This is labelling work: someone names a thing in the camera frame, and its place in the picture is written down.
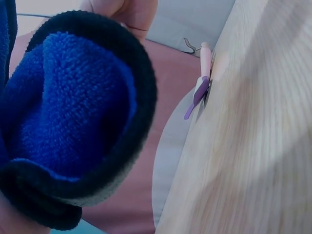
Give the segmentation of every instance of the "finger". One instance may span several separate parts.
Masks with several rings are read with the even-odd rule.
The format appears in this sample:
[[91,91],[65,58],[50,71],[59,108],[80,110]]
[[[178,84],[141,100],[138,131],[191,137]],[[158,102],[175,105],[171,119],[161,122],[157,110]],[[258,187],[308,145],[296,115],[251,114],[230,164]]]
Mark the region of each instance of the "finger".
[[111,17],[123,4],[124,0],[82,0],[80,9]]

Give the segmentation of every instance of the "wood grain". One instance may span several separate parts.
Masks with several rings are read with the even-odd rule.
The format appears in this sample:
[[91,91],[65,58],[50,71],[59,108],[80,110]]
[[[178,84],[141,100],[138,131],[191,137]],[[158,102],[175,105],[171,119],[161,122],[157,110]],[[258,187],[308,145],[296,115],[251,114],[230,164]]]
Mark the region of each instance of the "wood grain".
[[311,234],[312,0],[237,0],[224,54],[156,233]]

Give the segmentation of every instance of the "cloth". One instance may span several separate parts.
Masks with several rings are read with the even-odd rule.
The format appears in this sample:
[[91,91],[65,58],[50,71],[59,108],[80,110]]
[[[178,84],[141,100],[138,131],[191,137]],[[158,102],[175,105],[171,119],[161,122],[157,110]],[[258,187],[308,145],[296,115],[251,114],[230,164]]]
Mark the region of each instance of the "cloth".
[[0,17],[0,189],[38,223],[73,229],[141,150],[156,108],[152,64],[117,22],[71,11],[40,27],[6,83],[14,0],[0,2]]

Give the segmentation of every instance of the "black wire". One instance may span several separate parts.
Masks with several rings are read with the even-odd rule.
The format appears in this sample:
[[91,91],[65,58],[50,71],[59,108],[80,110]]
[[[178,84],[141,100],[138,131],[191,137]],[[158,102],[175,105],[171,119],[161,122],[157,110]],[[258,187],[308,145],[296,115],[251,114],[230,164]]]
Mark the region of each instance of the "black wire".
[[17,13],[18,16],[33,16],[33,17],[41,17],[41,18],[51,18],[51,16],[47,15],[38,15],[38,14],[27,14],[27,13]]

